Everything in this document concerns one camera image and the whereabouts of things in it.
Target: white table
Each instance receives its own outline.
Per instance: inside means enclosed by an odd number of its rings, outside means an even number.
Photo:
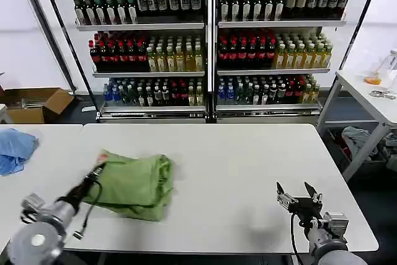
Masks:
[[[329,106],[337,97],[341,87],[344,87],[371,116],[378,121],[378,126],[372,132],[371,137],[353,158],[350,165],[343,172],[343,177],[348,181],[361,167],[370,152],[376,147],[379,141],[387,135],[390,130],[397,128],[397,99],[385,99],[373,97],[369,94],[373,90],[381,90],[375,85],[364,81],[364,77],[348,71],[337,71],[336,82],[327,98],[323,111],[321,112],[317,131],[321,133],[325,126]]]
[[[7,114],[7,106],[4,104],[0,104],[0,124],[4,121],[7,124],[11,124],[12,120]]]
[[[68,249],[163,253],[291,253],[290,214],[276,201],[276,181],[306,196],[304,181],[324,194],[325,211],[344,212],[351,251],[378,243],[315,128],[307,124],[88,124],[57,173],[63,195],[93,167],[101,148],[134,158],[163,153],[175,162],[174,192],[162,222],[122,218],[94,208],[85,237]],[[79,230],[88,205],[71,224]],[[299,252],[308,252],[295,222]]]
[[[0,218],[0,252],[7,245],[9,238],[24,224],[20,220],[20,204],[31,192],[45,188],[49,192],[58,193],[57,185],[62,177],[58,175],[59,167],[65,166],[63,161],[69,147],[76,142],[82,125],[0,125],[0,131],[14,128],[38,138],[38,147],[25,168],[15,174],[0,176],[0,200],[2,212]]]

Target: red bottle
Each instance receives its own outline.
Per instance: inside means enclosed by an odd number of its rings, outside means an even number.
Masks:
[[[88,42],[88,45],[89,45],[89,54],[91,56],[92,61],[95,64],[100,62],[100,56],[99,56],[99,53],[98,53],[96,47],[94,47],[94,42],[92,40],[90,40]]]

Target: bottle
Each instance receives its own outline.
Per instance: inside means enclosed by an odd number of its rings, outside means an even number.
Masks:
[[[135,0],[127,0],[127,10],[132,24],[137,24],[136,21],[136,5]]]
[[[249,14],[251,12],[251,2],[249,0],[244,0],[243,1],[243,21],[248,21]]]
[[[295,54],[295,44],[291,43],[288,46],[288,50],[285,51],[284,53],[284,59],[283,59],[283,67],[285,69],[292,69],[292,62],[294,59],[294,54]]]
[[[168,1],[167,0],[157,0],[157,5],[160,14],[165,14],[168,10]]]
[[[236,22],[239,16],[240,3],[238,0],[233,0],[231,3],[231,21]]]
[[[339,0],[337,3],[337,19],[340,20],[349,0]]]
[[[194,12],[198,12],[201,10],[201,0],[190,0],[191,5],[192,5],[192,10]]]
[[[292,68],[302,68],[302,60],[303,60],[303,51],[305,49],[305,45],[300,43],[298,45],[298,49],[295,52],[293,61],[292,61]]]
[[[185,71],[185,56],[182,53],[182,47],[176,46],[176,67],[177,71]]]
[[[285,6],[281,17],[283,19],[292,19],[294,17],[293,12],[295,10],[295,3],[297,0],[286,0]]]
[[[328,6],[328,1],[329,0],[318,0],[318,13],[317,13],[317,17],[320,19],[323,19],[327,16],[327,6]]]
[[[296,19],[304,19],[305,17],[306,0],[297,0],[295,3],[295,12],[293,15]]]
[[[316,54],[316,52],[314,50],[314,44],[310,43],[308,45],[307,51],[303,52],[302,68],[304,68],[304,69],[311,68],[312,62],[314,62],[315,54]]]
[[[194,60],[196,62],[196,71],[203,71],[204,67],[203,67],[203,56],[201,53],[201,46],[200,45],[196,45],[194,48]]]
[[[306,0],[306,17],[314,17],[318,0]]]
[[[332,56],[332,53],[331,53],[332,47],[333,47],[332,43],[327,44],[326,51],[324,52],[323,59],[321,60],[321,63],[320,63],[321,68],[328,68],[328,64],[329,64],[329,61],[331,60],[331,56]]]
[[[141,14],[147,14],[149,11],[148,0],[138,0],[138,9]]]
[[[283,68],[284,53],[285,53],[285,45],[281,43],[279,45],[279,49],[275,54],[275,58],[273,59],[273,68],[276,68],[278,70]]]
[[[314,59],[311,61],[311,68],[320,68],[321,60],[324,58],[324,44],[319,43],[317,46],[317,52],[314,55]]]
[[[91,0],[84,0],[84,10],[86,11],[86,14],[88,16],[90,24],[88,25],[97,25],[97,18],[95,16],[94,6],[91,3]]]
[[[106,7],[107,15],[109,17],[110,24],[116,25],[117,19],[116,19],[116,12],[115,12],[113,0],[106,0],[105,7]]]
[[[186,71],[195,71],[196,70],[196,62],[193,56],[192,46],[186,46]]]
[[[167,47],[167,64],[169,71],[176,71],[176,62],[172,46]]]
[[[274,20],[279,21],[283,12],[284,0],[277,0],[274,11]]]
[[[146,87],[146,100],[148,102],[148,106],[153,106],[153,92],[151,91],[150,86]]]
[[[81,0],[73,0],[74,2],[74,12],[76,13],[76,17],[80,23],[80,25],[89,25],[89,19],[84,11],[84,6],[81,3]]]
[[[94,9],[98,16],[98,24],[106,25],[105,6],[102,0],[94,0]]]
[[[253,21],[259,21],[261,18],[262,0],[255,0],[254,9],[252,13]]]
[[[220,3],[220,12],[221,12],[221,21],[225,22],[225,21],[229,21],[229,2],[228,0],[221,0]]]
[[[146,48],[146,51],[148,52],[148,63],[150,67],[150,72],[151,73],[158,72],[159,68],[156,61],[156,55],[154,54],[152,47]]]
[[[190,0],[181,0],[181,9],[188,11],[190,9]]]

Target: clothing pile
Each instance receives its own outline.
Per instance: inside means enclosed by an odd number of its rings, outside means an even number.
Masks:
[[[103,151],[98,164],[102,194],[96,205],[130,218],[160,221],[172,193],[172,161],[165,155],[133,159]],[[93,204],[99,186],[91,188],[85,202]]]

